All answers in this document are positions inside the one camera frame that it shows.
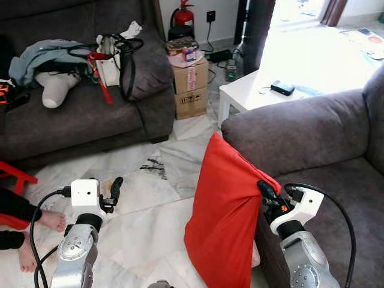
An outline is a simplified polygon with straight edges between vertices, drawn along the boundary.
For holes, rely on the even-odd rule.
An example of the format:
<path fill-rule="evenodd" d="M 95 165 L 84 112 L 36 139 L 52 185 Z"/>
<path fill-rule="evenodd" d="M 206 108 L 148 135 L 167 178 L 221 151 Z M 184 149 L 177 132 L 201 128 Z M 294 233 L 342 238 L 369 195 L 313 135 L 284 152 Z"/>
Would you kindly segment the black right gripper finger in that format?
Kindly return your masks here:
<path fill-rule="evenodd" d="M 280 197 L 270 183 L 260 180 L 257 182 L 257 187 L 263 196 L 264 203 L 279 203 Z"/>

